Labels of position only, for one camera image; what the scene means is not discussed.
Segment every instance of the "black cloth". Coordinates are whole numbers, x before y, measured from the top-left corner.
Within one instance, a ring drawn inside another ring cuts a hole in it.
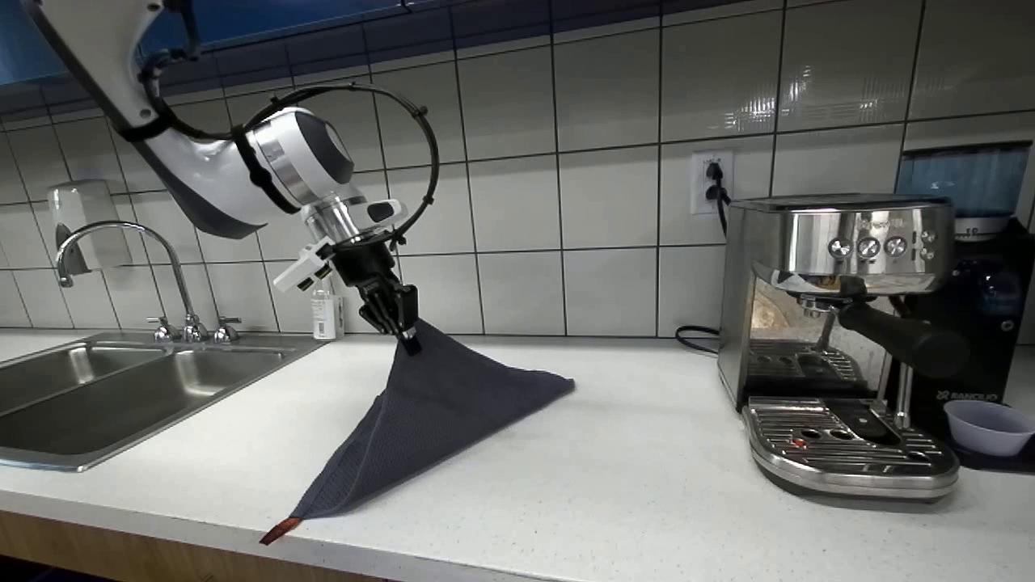
[[[343,514],[575,388],[550,372],[492,361],[425,319],[416,342],[414,351],[395,348],[389,388],[331,455],[291,517],[263,542],[286,538],[303,517]]]

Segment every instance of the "faucet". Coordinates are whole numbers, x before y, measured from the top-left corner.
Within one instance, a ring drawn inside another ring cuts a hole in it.
[[[151,235],[151,240],[165,249],[169,266],[170,266],[176,286],[181,291],[181,300],[183,300],[183,337],[187,337],[187,339],[206,339],[206,328],[203,328],[201,318],[195,312],[195,303],[190,303],[190,294],[187,294],[187,283],[183,283],[181,260],[176,254],[176,249],[169,244],[169,240],[165,240],[157,230],[146,226],[146,223],[135,223],[135,219],[97,219],[97,223],[87,223],[87,226],[81,226],[81,230],[71,230],[71,233],[62,240],[59,252],[56,252],[59,283],[62,283],[62,286],[71,286],[71,274],[68,274],[64,252],[68,252],[71,244],[79,244],[79,240],[85,240],[87,233],[106,230],[106,226],[135,230],[135,233],[143,233],[143,235]]]

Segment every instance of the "white countertop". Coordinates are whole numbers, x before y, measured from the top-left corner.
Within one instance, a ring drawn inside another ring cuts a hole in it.
[[[468,339],[575,394],[364,508],[281,521],[382,392],[393,342],[347,339],[62,474],[0,469],[0,508],[385,579],[1031,579],[1035,477],[961,473],[942,503],[770,486],[712,357],[671,342]],[[0,359],[38,348],[0,337]]]

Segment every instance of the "coffee machine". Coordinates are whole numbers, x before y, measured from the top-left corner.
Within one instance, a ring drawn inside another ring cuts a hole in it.
[[[946,281],[951,230],[946,201],[837,194],[730,206],[719,367],[773,483],[918,500],[953,489],[953,451],[913,428],[908,402],[913,372],[953,376],[967,342],[894,309],[894,296]]]

